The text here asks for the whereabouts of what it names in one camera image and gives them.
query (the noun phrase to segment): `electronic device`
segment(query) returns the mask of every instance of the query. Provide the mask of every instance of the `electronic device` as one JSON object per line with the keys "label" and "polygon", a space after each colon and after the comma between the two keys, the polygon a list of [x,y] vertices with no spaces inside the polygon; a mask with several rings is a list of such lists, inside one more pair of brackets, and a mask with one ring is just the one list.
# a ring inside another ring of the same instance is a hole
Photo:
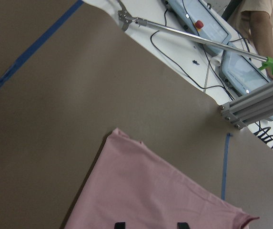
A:
{"label": "electronic device", "polygon": [[248,58],[230,51],[223,52],[219,76],[237,97],[248,94],[271,81]]}
{"label": "electronic device", "polygon": [[[164,5],[173,11],[184,29],[194,35],[208,40],[227,44],[231,34],[212,14],[207,4],[202,0],[162,0]],[[212,56],[223,50],[210,45],[204,45],[205,50]]]}

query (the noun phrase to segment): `person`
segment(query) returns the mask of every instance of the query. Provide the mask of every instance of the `person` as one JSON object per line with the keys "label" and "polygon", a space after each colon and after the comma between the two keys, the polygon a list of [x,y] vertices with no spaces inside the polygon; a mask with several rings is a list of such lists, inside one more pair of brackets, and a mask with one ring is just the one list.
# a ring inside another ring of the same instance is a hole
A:
{"label": "person", "polygon": [[[228,23],[250,40],[259,55],[273,58],[273,0],[242,0]],[[271,69],[267,72],[273,78]]]}

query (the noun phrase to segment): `shirt sleeve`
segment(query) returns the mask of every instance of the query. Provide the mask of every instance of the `shirt sleeve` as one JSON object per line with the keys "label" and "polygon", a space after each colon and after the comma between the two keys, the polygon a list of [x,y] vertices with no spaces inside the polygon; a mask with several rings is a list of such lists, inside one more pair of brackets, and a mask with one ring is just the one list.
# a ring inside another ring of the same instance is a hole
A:
{"label": "shirt sleeve", "polygon": [[245,0],[240,12],[244,11],[264,11],[271,16],[273,0]]}

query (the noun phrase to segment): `pink cloth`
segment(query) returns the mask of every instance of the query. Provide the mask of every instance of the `pink cloth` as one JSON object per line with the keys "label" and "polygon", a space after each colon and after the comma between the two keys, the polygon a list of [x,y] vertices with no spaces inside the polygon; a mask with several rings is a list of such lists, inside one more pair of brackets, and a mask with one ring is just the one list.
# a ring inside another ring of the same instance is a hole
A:
{"label": "pink cloth", "polygon": [[253,219],[115,129],[65,229],[241,229]]}

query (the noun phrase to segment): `beige shirt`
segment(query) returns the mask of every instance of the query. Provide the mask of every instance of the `beige shirt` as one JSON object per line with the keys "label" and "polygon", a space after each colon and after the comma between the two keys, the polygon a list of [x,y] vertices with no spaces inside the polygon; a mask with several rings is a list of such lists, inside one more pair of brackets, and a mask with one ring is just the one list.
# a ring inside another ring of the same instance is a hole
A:
{"label": "beige shirt", "polygon": [[273,0],[242,0],[242,3],[229,18],[228,23],[252,42],[249,11],[267,12],[270,15],[273,28]]}

